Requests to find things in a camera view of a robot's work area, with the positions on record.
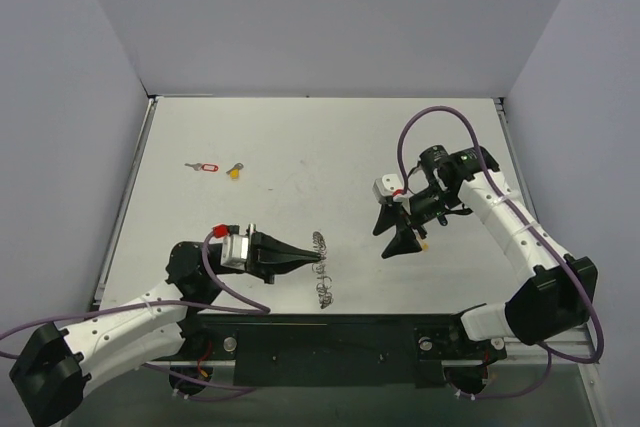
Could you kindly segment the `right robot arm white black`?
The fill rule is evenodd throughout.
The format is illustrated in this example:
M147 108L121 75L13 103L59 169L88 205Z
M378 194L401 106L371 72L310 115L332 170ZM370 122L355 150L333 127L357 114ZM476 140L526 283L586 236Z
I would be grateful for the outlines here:
M396 174L373 183L380 205L373 233L395 231L382 258L420 252L432 220L445 225L450 215L475 215L511 263L519 285L509 300L461 314L460 323L446 333L453 353L468 356L484 340L499 337L535 345L589 320L595 265L587 257L574 257L547 234L485 148L449 153L436 145L422 152L417 167L427 186L415 194Z

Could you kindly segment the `metal disc with keyrings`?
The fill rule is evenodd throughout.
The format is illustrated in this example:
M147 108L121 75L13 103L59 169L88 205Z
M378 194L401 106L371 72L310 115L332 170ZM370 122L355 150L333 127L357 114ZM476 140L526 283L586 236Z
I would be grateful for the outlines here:
M331 292L332 279L326 271L326 241L319 231L313 232L312 241L315 251L320 256L320 260L312 265L312 271L316 278L315 290L320 308L326 309L333 303L333 293Z

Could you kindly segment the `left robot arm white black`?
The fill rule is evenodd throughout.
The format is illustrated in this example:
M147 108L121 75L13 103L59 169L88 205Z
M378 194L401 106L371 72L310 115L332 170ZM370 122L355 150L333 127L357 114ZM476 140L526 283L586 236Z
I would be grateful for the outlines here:
M158 358L200 355L204 331L189 324L217 310L226 293L241 302L240 315L267 315L269 307L234 291L224 275L246 274L266 284L308 264L324 261L319 249L282 242L253 226L213 227L201 242L176 244L166 277L117 307L29 323L32 333L9 378L36 426L52 426L71 414L97 387Z

